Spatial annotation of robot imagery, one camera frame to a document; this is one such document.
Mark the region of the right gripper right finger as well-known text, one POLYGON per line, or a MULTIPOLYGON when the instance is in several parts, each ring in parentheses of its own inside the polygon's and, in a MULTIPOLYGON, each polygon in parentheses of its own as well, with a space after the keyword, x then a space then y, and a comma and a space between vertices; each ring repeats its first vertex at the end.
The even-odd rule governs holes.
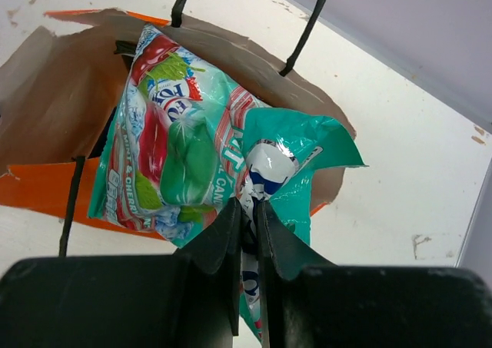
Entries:
POLYGON ((449 267, 335 265, 257 209, 265 347, 489 347, 491 292, 449 267))

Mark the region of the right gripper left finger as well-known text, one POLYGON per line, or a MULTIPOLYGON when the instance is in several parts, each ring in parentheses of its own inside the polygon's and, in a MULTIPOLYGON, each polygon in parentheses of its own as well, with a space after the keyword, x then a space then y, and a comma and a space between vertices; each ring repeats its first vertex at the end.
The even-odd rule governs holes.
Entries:
POLYGON ((1 280, 3 347, 230 347, 241 206, 167 255, 49 257, 1 280))

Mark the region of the green Fox's candy bag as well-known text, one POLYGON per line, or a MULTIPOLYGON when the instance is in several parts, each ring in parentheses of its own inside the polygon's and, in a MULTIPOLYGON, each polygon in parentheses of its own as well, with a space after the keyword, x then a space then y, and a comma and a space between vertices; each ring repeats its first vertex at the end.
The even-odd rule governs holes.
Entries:
POLYGON ((99 159, 88 216, 183 247, 237 198, 246 222, 239 312, 261 337, 258 204, 270 201, 283 224, 309 241, 314 172, 362 165, 335 118, 270 107, 147 24, 99 159))

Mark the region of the orange paper bag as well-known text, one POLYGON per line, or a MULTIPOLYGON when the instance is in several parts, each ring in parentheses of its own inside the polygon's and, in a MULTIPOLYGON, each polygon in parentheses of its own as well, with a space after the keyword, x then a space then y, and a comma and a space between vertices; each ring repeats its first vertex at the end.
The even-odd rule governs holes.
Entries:
MULTIPOLYGON (((75 214, 68 221, 161 237, 88 216, 99 159, 129 75, 117 40, 138 43, 143 27, 170 39, 220 68, 273 108, 333 117, 350 136, 345 113, 320 88, 282 64, 250 39, 181 13, 177 2, 168 22, 117 9, 54 12, 85 25, 57 36, 36 29, 1 68, 1 202, 66 217, 68 184, 77 167, 75 214)), ((310 207, 336 198, 346 168, 314 172, 310 207)))

